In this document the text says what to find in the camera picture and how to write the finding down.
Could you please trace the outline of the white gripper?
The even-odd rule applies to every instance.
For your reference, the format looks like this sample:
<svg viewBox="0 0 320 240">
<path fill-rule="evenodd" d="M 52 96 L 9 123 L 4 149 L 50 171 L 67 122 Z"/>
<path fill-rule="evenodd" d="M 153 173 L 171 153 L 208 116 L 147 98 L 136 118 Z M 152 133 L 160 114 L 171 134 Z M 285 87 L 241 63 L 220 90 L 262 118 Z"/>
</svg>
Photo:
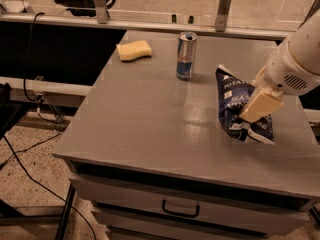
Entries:
<svg viewBox="0 0 320 240">
<path fill-rule="evenodd" d="M 320 85 L 320 48 L 309 41 L 283 41 L 252 85 L 256 89 L 239 114 L 249 123 L 279 110 L 283 95 L 301 96 Z"/>
</svg>

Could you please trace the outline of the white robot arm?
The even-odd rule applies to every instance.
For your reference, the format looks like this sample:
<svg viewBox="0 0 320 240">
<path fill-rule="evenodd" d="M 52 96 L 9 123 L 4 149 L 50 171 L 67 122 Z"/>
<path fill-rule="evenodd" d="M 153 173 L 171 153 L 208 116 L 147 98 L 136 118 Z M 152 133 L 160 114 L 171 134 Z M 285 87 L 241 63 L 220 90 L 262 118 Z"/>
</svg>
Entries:
<svg viewBox="0 0 320 240">
<path fill-rule="evenodd" d="M 271 53 L 252 85 L 239 115 L 250 123 L 279 110 L 284 95 L 301 96 L 320 85 L 320 11 Z"/>
</svg>

